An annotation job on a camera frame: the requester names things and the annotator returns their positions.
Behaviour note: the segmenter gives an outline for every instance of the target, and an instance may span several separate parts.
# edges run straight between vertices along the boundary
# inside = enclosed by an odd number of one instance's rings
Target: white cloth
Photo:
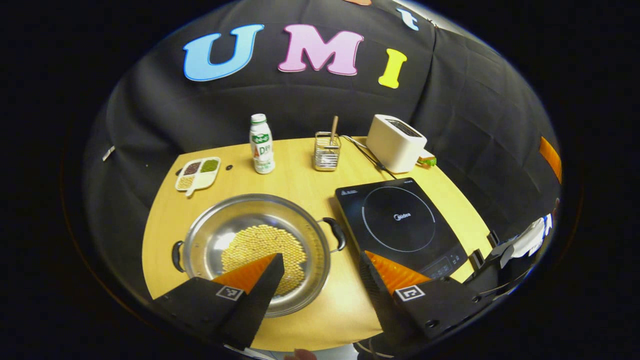
[[[551,214],[539,218],[516,238],[493,248],[491,255],[499,256],[502,254],[500,258],[501,268],[504,268],[510,259],[521,258],[526,253],[531,256],[542,246],[542,242],[545,236],[549,234],[551,227]]]

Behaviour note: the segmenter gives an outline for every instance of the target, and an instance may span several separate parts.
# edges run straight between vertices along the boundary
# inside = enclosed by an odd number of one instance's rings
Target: bottle
[[[265,114],[251,116],[251,129],[249,130],[249,144],[253,154],[253,167],[258,174],[268,174],[276,167],[273,159],[273,139],[271,130],[267,125]]]

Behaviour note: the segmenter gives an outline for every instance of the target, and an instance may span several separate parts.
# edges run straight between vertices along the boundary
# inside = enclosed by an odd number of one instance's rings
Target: cable
[[[491,290],[482,291],[481,293],[478,293],[478,294],[479,294],[479,295],[484,295],[484,294],[490,293],[490,292],[495,291],[495,290],[500,290],[500,289],[502,289],[503,287],[505,287],[505,286],[507,286],[507,285],[509,285],[509,284],[514,283],[514,282],[515,282],[515,281],[517,281],[519,278],[521,278],[521,277],[523,277],[523,276],[527,275],[527,274],[531,271],[531,269],[532,269],[532,268],[533,268],[533,265],[531,265],[527,270],[525,270],[525,272],[523,272],[522,274],[520,274],[517,278],[515,278],[515,279],[513,279],[513,280],[511,280],[511,281],[509,281],[509,282],[507,282],[506,284],[502,284],[502,285],[498,286],[497,288],[493,288],[493,289],[491,289]]]
[[[350,136],[346,136],[346,135],[340,135],[341,138],[347,138],[349,139],[350,142],[355,143],[357,146],[363,147],[365,149],[368,149],[368,147],[366,145],[362,145],[361,143],[357,142],[354,138],[350,137]]]
[[[359,341],[355,342],[356,345],[358,345],[359,348],[361,348],[362,350],[372,354],[372,355],[376,355],[376,356],[381,356],[381,357],[386,357],[387,359],[392,359],[394,356],[393,355],[387,355],[387,354],[381,354],[379,352],[371,352],[371,350],[369,350],[368,348],[365,348],[364,346],[362,346],[362,344]]]
[[[365,149],[368,149],[366,146],[364,146],[361,143],[357,142],[356,140],[350,138],[349,136],[346,136],[346,135],[341,135],[341,136],[349,139],[349,141],[351,141],[351,143],[353,143],[353,145],[356,147],[356,149],[358,149],[364,156],[366,156],[367,159],[369,159],[373,163],[373,165],[375,165],[378,169],[380,169],[382,171],[386,171],[391,177],[393,177],[394,179],[397,179],[397,177],[395,177],[393,174],[391,174],[391,172],[389,170],[387,170],[387,168],[384,165],[382,165],[382,163],[380,161],[378,161],[377,159],[374,160],[372,157],[369,156],[369,154],[367,154],[366,152],[364,152],[364,150],[361,149],[361,147],[364,147]]]
[[[373,346],[371,345],[371,338],[369,338],[369,351],[371,351],[371,355],[373,355],[373,360],[380,360],[380,358],[378,357],[378,354],[376,354],[376,352],[373,351]]]

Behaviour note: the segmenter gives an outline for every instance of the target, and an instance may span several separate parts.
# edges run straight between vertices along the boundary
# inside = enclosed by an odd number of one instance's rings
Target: black induction cooktop
[[[410,177],[338,188],[335,196],[358,251],[431,278],[451,275],[467,260],[458,237]]]

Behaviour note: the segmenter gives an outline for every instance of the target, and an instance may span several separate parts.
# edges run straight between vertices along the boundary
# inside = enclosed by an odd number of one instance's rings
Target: white tray
[[[213,171],[200,172],[205,162],[209,160],[217,160],[218,167],[216,167],[216,169]],[[196,170],[195,173],[185,174],[185,171],[187,170],[187,168],[189,168],[190,165],[195,163],[199,163],[198,167],[195,169]],[[191,195],[193,195],[193,192],[195,190],[206,189],[210,187],[213,184],[213,182],[216,180],[216,176],[218,175],[218,171],[220,170],[221,165],[222,165],[222,162],[220,161],[220,158],[217,156],[189,161],[182,167],[182,170],[180,170],[178,179],[176,179],[175,181],[175,189],[178,190],[179,192],[186,192],[186,196],[190,197]],[[182,179],[193,179],[191,186],[180,187],[180,180]]]

